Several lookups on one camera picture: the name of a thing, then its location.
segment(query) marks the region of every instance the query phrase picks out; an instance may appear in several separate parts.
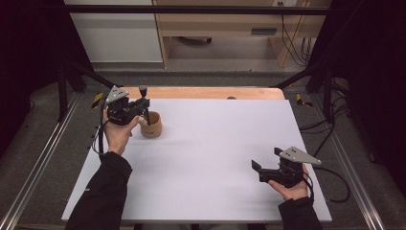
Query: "white tabletop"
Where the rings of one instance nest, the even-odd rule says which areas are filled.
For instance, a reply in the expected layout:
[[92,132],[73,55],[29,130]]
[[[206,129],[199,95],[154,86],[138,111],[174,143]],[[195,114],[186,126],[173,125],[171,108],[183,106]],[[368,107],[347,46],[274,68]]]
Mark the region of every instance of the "white tabletop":
[[[305,145],[287,100],[154,99],[163,133],[146,139],[133,130],[124,158],[133,168],[123,219],[134,222],[269,222],[281,220],[281,195],[259,182],[251,160],[277,169],[274,148]],[[100,165],[92,150],[63,213],[67,220]],[[331,221],[319,182],[314,208]]]

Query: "black sleeve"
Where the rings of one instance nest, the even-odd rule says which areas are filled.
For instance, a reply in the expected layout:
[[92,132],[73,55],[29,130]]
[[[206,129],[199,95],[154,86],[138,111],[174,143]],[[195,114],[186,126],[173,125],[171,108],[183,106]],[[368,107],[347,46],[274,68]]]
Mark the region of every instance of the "black sleeve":
[[309,197],[289,199],[279,206],[284,230],[323,229]]
[[101,166],[89,181],[65,229],[120,229],[132,169],[114,152],[101,158]]

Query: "wooden desk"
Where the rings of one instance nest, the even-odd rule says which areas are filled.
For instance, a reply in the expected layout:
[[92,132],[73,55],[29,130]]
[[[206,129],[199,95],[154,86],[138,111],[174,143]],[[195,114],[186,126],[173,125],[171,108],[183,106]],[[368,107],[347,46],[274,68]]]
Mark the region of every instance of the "wooden desk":
[[[138,88],[125,89],[130,98],[140,97]],[[252,159],[264,168],[276,169],[280,159],[273,154],[274,147],[305,150],[290,103],[283,100],[280,89],[150,87],[147,96],[153,99],[150,110],[161,114],[163,133],[147,139],[138,126],[132,131],[124,157],[134,172],[128,180],[123,220],[281,220],[281,195],[259,183],[258,173],[251,169]],[[269,100],[218,100],[229,96]],[[98,169],[98,158],[89,150],[62,219],[69,218]],[[314,183],[314,207],[319,220],[331,221],[317,177],[311,166],[307,168]]]
[[[276,7],[277,0],[153,0],[156,6],[250,6]],[[287,7],[329,7],[331,0],[296,0]],[[155,14],[164,66],[168,67],[170,41],[174,36],[266,36],[280,67],[284,67],[297,37],[316,38],[325,20],[321,15],[286,15],[284,45],[280,15],[235,14]],[[253,29],[269,29],[271,33],[255,34]]]
[[[140,98],[137,87],[123,87],[129,98]],[[256,87],[149,87],[147,97],[151,99],[237,99],[284,100],[279,88]]]

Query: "human hand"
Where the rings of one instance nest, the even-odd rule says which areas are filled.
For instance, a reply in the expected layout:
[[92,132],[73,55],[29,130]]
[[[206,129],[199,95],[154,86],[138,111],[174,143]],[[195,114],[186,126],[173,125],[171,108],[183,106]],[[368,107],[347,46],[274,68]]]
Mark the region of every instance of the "human hand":
[[[307,168],[305,167],[305,164],[303,164],[304,167],[304,178],[308,178],[308,171]],[[291,188],[285,188],[282,184],[269,180],[268,184],[278,193],[280,193],[283,196],[284,200],[289,200],[289,199],[299,199],[303,197],[307,197],[307,185],[305,184],[304,181],[299,182],[295,186]]]
[[[107,119],[107,110],[104,110],[103,118],[104,120]],[[128,139],[132,136],[131,130],[138,125],[139,119],[139,116],[135,116],[126,126],[118,126],[107,122],[104,133],[108,143],[108,151],[114,151],[119,155],[123,154]]]

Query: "finger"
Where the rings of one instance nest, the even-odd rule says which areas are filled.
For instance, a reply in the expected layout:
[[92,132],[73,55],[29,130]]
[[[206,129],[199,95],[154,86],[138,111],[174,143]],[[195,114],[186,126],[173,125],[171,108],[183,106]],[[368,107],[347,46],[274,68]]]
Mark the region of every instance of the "finger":
[[303,168],[304,168],[304,179],[308,179],[308,170],[307,167],[305,166],[305,164],[302,164]]
[[268,181],[268,184],[278,193],[280,193],[283,196],[283,199],[289,199],[289,194],[287,193],[287,189],[282,186],[282,184],[270,180]]
[[102,111],[102,120],[105,122],[107,120],[107,109]]
[[282,191],[284,189],[284,186],[282,186],[280,183],[273,181],[273,180],[268,181],[268,184],[280,194],[282,193]]
[[139,120],[140,120],[140,116],[135,116],[135,117],[131,120],[131,122],[129,123],[129,127],[132,129],[132,128],[134,128],[135,126],[137,126]]

